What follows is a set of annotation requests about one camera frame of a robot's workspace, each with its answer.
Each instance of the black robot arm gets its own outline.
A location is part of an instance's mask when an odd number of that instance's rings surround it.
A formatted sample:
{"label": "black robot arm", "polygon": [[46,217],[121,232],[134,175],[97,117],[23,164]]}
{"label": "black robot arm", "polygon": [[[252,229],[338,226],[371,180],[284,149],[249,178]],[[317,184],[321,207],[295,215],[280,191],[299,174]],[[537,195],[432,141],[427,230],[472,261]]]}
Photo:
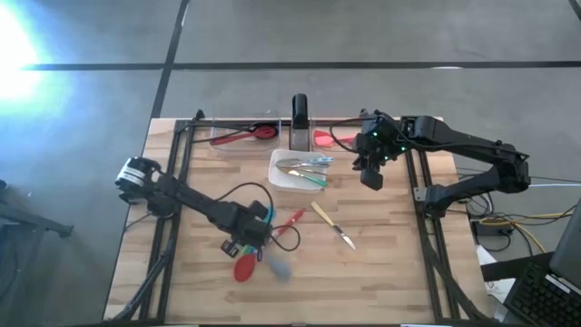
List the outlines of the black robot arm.
{"label": "black robot arm", "polygon": [[[152,177],[155,172],[159,176],[154,182]],[[210,223],[231,235],[232,245],[249,244],[260,249],[270,238],[270,222],[256,218],[264,219],[268,214],[268,209],[260,202],[254,201],[246,207],[236,202],[215,201],[161,172],[161,166],[153,160],[142,157],[129,159],[115,184],[123,191],[120,195],[122,199],[127,202],[145,199],[148,210],[157,216],[169,216],[182,204],[204,214]]]}
{"label": "black robot arm", "polygon": [[519,193],[530,185],[528,155],[518,152],[511,144],[454,131],[430,116],[407,116],[396,121],[376,110],[373,114],[362,111],[361,120],[361,133],[353,144],[354,152],[359,155],[353,169],[361,171],[361,182],[374,190],[383,187],[379,168],[411,149],[445,150],[492,164],[490,170],[473,178],[449,186],[414,190],[416,198],[423,202],[427,217],[445,216],[446,209],[457,200],[491,191]]}

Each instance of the white cable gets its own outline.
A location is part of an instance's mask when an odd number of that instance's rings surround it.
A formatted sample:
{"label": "white cable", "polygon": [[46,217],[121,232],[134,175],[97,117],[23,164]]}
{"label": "white cable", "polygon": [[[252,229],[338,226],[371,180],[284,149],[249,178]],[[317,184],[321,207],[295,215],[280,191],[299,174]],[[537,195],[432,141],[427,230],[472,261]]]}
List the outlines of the white cable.
{"label": "white cable", "polygon": [[487,207],[488,207],[488,209],[489,209],[489,210],[492,210],[492,202],[490,202],[490,199],[488,198],[488,194],[486,194],[486,193],[483,193],[483,194],[481,194],[481,195],[482,195],[482,197],[484,197],[484,201],[486,201],[486,202],[487,202]]}
{"label": "white cable", "polygon": [[532,184],[529,185],[528,187],[581,187],[581,184],[558,184],[558,183],[552,183],[552,184]]}

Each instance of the wooden tabletop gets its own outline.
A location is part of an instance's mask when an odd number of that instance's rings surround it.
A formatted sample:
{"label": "wooden tabletop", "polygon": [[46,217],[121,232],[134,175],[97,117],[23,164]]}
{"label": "wooden tabletop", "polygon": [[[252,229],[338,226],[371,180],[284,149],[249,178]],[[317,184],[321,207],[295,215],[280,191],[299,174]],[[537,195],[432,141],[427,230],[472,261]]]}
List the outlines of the wooden tabletop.
{"label": "wooden tabletop", "polygon": [[[174,122],[152,120],[143,151],[143,156],[162,164],[163,170]],[[345,127],[337,129],[337,134],[355,131]],[[198,128],[197,139],[208,136],[207,128]],[[280,148],[287,147],[288,131],[283,129]],[[218,197],[239,183],[261,183],[274,198],[274,225],[285,222],[300,208],[307,212],[296,224],[302,238],[297,251],[285,253],[274,246],[267,249],[291,263],[290,282],[277,282],[268,264],[259,263],[250,280],[238,283],[232,277],[235,259],[220,250],[227,235],[209,224],[205,216],[184,208],[166,322],[432,322],[405,158],[401,156],[382,168],[384,187],[376,192],[363,186],[359,174],[351,170],[354,154],[332,150],[316,150],[336,158],[329,169],[329,186],[317,195],[307,195],[273,191],[268,182],[269,157],[228,159],[209,144],[194,146],[188,178],[192,188]],[[428,162],[434,183],[458,180],[451,154],[428,154]],[[251,186],[233,193],[228,200],[248,205],[255,199],[268,203],[263,192]],[[310,208],[311,201],[316,201],[342,227],[357,251],[352,251]],[[458,204],[452,208],[465,210]],[[135,206],[128,223],[144,213],[144,206]],[[442,224],[455,279],[474,304],[490,314],[466,215],[448,213]],[[105,318],[115,316],[143,281],[154,226],[153,218],[146,219],[124,234]],[[291,247],[296,243],[296,234],[285,233],[280,241]],[[440,298],[446,303],[443,291]],[[154,297],[152,313],[156,307]]]}

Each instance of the gray floor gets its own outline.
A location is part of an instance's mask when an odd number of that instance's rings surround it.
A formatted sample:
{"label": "gray floor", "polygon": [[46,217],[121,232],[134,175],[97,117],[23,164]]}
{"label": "gray floor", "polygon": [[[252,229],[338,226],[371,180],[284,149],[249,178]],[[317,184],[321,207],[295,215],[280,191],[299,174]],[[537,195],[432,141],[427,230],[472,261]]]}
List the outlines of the gray floor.
{"label": "gray floor", "polygon": [[[21,37],[12,47],[20,52],[8,51],[20,55],[3,51],[0,59],[163,63],[179,4],[4,0],[0,18],[12,20],[0,21],[22,33],[12,33]],[[194,0],[176,62],[581,60],[580,35],[567,0]],[[0,178],[31,211],[75,226],[70,239],[45,236],[26,285],[31,292],[14,312],[18,325],[100,320],[127,213],[113,180],[142,150],[161,75],[0,75]],[[173,72],[162,117],[197,109],[217,117],[287,114],[292,95],[305,93],[314,116],[353,116],[363,107],[443,116],[454,128],[531,154],[533,175],[579,179],[580,84],[581,68]],[[457,165],[483,167],[463,158]],[[551,213],[580,195],[578,188],[536,188],[493,197],[499,211]],[[552,250],[564,223],[531,232]],[[499,260],[527,255],[523,240],[513,239],[495,254]]]}

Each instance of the laptop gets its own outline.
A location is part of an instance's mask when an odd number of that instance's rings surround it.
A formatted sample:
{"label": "laptop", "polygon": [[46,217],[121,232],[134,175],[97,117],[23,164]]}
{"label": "laptop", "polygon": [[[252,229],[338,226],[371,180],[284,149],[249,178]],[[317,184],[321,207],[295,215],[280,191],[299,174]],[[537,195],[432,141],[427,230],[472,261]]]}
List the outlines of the laptop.
{"label": "laptop", "polygon": [[581,289],[581,199],[569,219],[549,267],[559,280]]}

